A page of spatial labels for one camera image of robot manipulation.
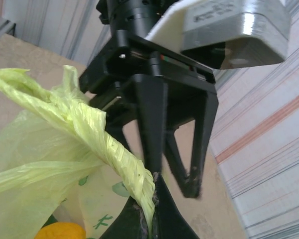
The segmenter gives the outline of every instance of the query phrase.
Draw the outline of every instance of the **black plastic part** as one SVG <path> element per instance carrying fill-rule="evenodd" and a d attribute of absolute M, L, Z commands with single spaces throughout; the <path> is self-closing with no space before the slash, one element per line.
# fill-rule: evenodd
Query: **black plastic part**
<path fill-rule="evenodd" d="M 153 239 L 199 239 L 194 230 L 179 213 L 177 206 L 159 174 L 156 179 L 156 195 L 159 198 L 153 219 Z"/>
<path fill-rule="evenodd" d="M 141 213 L 137 202 L 129 197 L 119 216 L 100 239 L 148 239 L 148 227 L 146 221 L 141 220 Z"/>
<path fill-rule="evenodd" d="M 146 37 L 161 17 L 161 7 L 155 0 L 101 0 L 96 9 L 103 24 L 110 24 L 111 33 L 128 30 Z"/>
<path fill-rule="evenodd" d="M 152 221 L 151 239 L 199 239 L 179 213 L 163 177 L 157 174 L 155 180 L 155 196 L 159 200 Z M 120 215 L 100 239 L 148 239 L 148 235 L 144 213 L 136 201 L 129 197 Z"/>
<path fill-rule="evenodd" d="M 80 77 L 81 90 L 97 94 L 90 106 L 107 112 L 107 128 L 120 132 L 118 140 L 127 145 L 122 128 L 138 120 L 146 168 L 160 172 L 164 152 L 183 195 L 190 198 L 200 194 L 218 107 L 214 83 L 209 68 L 124 30 L 116 32 Z M 192 120 L 195 132 L 187 173 L 174 132 Z"/>

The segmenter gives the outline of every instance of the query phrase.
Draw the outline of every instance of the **striped curtain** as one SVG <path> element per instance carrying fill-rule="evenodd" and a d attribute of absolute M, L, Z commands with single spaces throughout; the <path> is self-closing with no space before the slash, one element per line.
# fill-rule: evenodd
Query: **striped curtain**
<path fill-rule="evenodd" d="M 210 145 L 251 239 L 299 239 L 299 0 L 286 7 L 288 60 L 218 79 Z"/>

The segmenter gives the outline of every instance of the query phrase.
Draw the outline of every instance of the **translucent plastic bag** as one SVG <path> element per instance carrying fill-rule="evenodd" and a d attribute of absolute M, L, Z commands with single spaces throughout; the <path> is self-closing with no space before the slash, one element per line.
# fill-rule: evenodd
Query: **translucent plastic bag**
<path fill-rule="evenodd" d="M 151 227 L 152 175 L 104 131 L 106 114 L 87 105 L 74 67 L 64 66 L 63 85 L 51 91 L 26 70 L 0 69 L 0 90 L 26 108 L 0 134 L 0 239 L 33 239 L 57 208 L 59 217 L 80 214 L 97 238 L 99 219 L 113 222 L 128 195 Z"/>

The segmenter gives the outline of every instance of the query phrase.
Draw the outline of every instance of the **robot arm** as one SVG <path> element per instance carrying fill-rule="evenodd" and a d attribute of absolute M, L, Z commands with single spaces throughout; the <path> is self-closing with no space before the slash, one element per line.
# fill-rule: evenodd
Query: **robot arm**
<path fill-rule="evenodd" d="M 196 4 L 183 4 L 186 1 Z M 136 202 L 129 198 L 101 239 L 147 239 L 149 230 L 153 239 L 199 238 L 179 213 L 160 174 L 162 154 L 183 195 L 199 197 L 205 155 L 218 107 L 210 67 L 230 69 L 283 61 L 290 27 L 285 25 L 290 21 L 287 16 L 285 22 L 274 26 L 277 31 L 270 28 L 277 10 L 280 17 L 285 14 L 283 7 L 268 5 L 277 1 L 99 1 L 100 20 L 110 25 L 112 37 L 81 75 L 80 89 L 96 94 L 90 106 L 106 111 L 106 131 L 127 149 L 123 126 L 137 120 L 145 167 L 153 174 L 156 185 L 152 229 L 147 228 L 142 220 L 143 212 L 137 210 Z M 168 9 L 172 4 L 177 10 Z M 268 8 L 270 14 L 264 19 L 261 16 Z M 160 32 L 161 36 L 168 34 L 161 31 L 164 25 L 157 22 L 162 16 L 161 23 L 167 22 L 167 18 L 181 17 L 180 12 L 183 12 L 184 24 L 178 31 L 181 34 L 174 36 L 174 39 L 182 38 L 179 49 L 169 49 L 166 42 L 155 39 L 155 34 L 150 41 L 145 40 L 150 31 Z M 279 36 L 287 41 L 278 44 L 275 40 Z M 195 130 L 191 166 L 187 172 L 174 132 L 192 120 L 195 120 Z"/>

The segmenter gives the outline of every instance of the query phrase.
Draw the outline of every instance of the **orange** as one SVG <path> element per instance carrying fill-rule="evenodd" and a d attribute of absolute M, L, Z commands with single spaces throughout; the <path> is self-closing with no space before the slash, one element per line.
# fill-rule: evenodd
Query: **orange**
<path fill-rule="evenodd" d="M 85 239 L 85 231 L 75 223 L 53 223 L 41 228 L 34 239 Z"/>

